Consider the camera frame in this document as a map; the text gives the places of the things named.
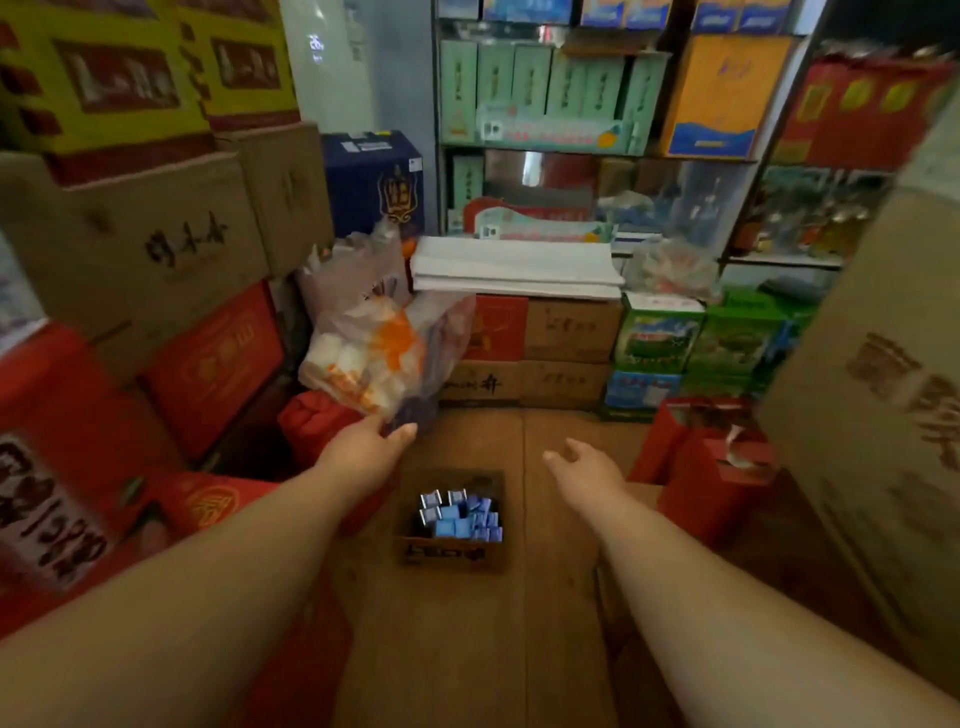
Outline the red box with gold print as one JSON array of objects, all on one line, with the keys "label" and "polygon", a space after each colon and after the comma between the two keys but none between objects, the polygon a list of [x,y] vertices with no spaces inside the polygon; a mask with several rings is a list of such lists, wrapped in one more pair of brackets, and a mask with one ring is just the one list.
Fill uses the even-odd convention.
[{"label": "red box with gold print", "polygon": [[284,358],[269,287],[258,282],[163,346],[139,380],[181,455],[197,461]]}]

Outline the metal shelf rack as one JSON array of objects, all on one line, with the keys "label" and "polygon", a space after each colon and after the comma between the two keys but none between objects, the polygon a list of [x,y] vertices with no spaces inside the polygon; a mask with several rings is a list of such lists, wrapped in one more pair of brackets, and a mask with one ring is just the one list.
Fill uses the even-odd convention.
[{"label": "metal shelf rack", "polygon": [[[726,161],[659,154],[682,56],[690,37],[701,35],[690,30],[691,4],[675,7],[665,30],[641,31],[442,19],[433,1],[439,230],[447,235],[464,234],[448,229],[450,158],[454,154],[476,154],[485,158],[482,197],[536,208],[588,209],[593,219],[617,224],[618,240],[628,249],[654,237],[684,237],[709,251],[719,265],[725,265],[731,257],[736,226],[746,216],[749,195],[760,182],[775,134],[786,121],[789,97],[809,64],[832,4],[833,0],[795,0],[783,32],[773,36],[790,36],[797,44],[783,68],[759,134],[746,160]],[[576,57],[632,56],[645,51],[669,54],[647,151],[643,156],[594,155],[444,144],[439,123],[442,40],[546,44]]]}]

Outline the navy blue box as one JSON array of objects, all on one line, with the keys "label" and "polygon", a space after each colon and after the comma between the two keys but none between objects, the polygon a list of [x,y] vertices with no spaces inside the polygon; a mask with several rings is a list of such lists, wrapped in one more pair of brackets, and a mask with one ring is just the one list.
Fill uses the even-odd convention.
[{"label": "navy blue box", "polygon": [[334,236],[370,234],[382,219],[402,237],[426,230],[424,158],[399,130],[320,134]]}]

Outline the large yellow printed box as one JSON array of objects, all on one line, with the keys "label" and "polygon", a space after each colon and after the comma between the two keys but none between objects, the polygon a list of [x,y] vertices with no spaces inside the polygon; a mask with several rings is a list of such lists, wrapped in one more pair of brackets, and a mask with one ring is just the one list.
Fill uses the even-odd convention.
[{"label": "large yellow printed box", "polygon": [[212,154],[172,24],[151,0],[0,0],[0,149],[64,187]]}]

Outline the small open cardboard box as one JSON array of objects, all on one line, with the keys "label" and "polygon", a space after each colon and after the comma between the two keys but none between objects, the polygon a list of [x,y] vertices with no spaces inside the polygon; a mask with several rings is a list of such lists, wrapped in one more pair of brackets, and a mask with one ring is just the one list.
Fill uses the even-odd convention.
[{"label": "small open cardboard box", "polygon": [[[421,467],[405,471],[400,481],[392,524],[392,544],[398,561],[409,566],[463,572],[502,571],[508,560],[509,537],[506,528],[510,526],[510,518],[505,514],[505,484],[505,474],[500,469]],[[412,521],[419,508],[418,496],[433,490],[446,492],[460,489],[498,499],[504,530],[502,542],[434,539],[414,535]]]}]

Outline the row of glass bottles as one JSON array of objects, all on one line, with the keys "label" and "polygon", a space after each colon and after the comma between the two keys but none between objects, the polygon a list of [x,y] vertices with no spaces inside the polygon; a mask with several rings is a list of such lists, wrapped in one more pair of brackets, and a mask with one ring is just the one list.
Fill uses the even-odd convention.
[{"label": "row of glass bottles", "polygon": [[894,174],[770,165],[729,250],[758,261],[849,261],[892,189]]}]

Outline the person's left hand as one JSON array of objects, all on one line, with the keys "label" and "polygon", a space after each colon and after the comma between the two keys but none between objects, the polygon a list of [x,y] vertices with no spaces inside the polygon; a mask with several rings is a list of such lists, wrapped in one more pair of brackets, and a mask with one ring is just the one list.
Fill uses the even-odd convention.
[{"label": "person's left hand", "polygon": [[370,415],[340,431],[319,455],[312,472],[344,506],[378,491],[404,453],[388,453],[382,437],[392,431],[380,415]]}]

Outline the red box with white label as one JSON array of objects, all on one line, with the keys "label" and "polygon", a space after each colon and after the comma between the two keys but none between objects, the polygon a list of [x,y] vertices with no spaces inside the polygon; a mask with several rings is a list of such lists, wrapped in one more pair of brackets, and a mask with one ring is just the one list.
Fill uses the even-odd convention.
[{"label": "red box with white label", "polygon": [[183,461],[145,396],[54,322],[0,357],[0,641],[183,536]]}]

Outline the person's right forearm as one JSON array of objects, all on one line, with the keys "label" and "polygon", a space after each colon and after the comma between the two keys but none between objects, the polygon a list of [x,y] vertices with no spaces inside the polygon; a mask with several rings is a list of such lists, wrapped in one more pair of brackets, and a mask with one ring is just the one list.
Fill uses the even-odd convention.
[{"label": "person's right forearm", "polygon": [[583,515],[693,728],[960,728],[960,702],[630,494]]}]

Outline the person's right hand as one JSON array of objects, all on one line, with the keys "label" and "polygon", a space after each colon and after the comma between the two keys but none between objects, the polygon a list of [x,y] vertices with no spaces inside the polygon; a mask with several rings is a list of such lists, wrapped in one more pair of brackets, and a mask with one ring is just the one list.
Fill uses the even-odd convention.
[{"label": "person's right hand", "polygon": [[631,502],[626,480],[605,452],[572,438],[567,438],[565,444],[565,453],[559,454],[568,459],[579,459],[580,482],[575,490],[558,491],[574,511],[594,524],[598,517],[612,512],[615,506]]}]

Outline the red and pale display box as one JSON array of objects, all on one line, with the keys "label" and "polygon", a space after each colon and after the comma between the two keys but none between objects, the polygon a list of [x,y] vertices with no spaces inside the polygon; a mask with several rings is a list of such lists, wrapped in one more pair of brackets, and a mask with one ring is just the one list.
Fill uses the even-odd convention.
[{"label": "red and pale display box", "polygon": [[611,244],[618,224],[587,208],[535,207],[480,197],[462,210],[462,231],[477,239]]}]

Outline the pile of blue packets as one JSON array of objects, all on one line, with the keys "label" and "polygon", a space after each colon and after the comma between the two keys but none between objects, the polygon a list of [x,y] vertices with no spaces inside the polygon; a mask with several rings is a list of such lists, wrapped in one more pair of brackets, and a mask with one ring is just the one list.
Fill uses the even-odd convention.
[{"label": "pile of blue packets", "polygon": [[467,489],[421,493],[413,517],[414,536],[502,543],[499,500]]}]

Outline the orange box with blue wave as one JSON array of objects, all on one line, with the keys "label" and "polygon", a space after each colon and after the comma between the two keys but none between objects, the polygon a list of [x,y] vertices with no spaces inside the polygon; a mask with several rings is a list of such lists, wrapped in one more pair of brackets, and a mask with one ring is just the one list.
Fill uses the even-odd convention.
[{"label": "orange box with blue wave", "polygon": [[669,159],[746,161],[796,44],[790,35],[691,35],[658,153]]}]

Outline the tall beige cardboard box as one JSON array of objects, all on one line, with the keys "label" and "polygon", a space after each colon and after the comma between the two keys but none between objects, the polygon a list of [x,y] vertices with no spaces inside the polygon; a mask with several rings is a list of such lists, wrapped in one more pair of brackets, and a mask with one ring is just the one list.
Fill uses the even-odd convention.
[{"label": "tall beige cardboard box", "polygon": [[910,662],[960,699],[960,80],[758,420]]}]

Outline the clear plastic bag of packets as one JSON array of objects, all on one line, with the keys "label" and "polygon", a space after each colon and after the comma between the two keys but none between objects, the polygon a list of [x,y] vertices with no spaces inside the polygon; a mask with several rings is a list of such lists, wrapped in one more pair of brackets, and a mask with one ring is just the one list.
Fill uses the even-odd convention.
[{"label": "clear plastic bag of packets", "polygon": [[312,250],[294,279],[313,326],[297,378],[311,391],[393,428],[429,429],[439,396],[466,353],[476,297],[415,293],[399,223],[382,217]]}]

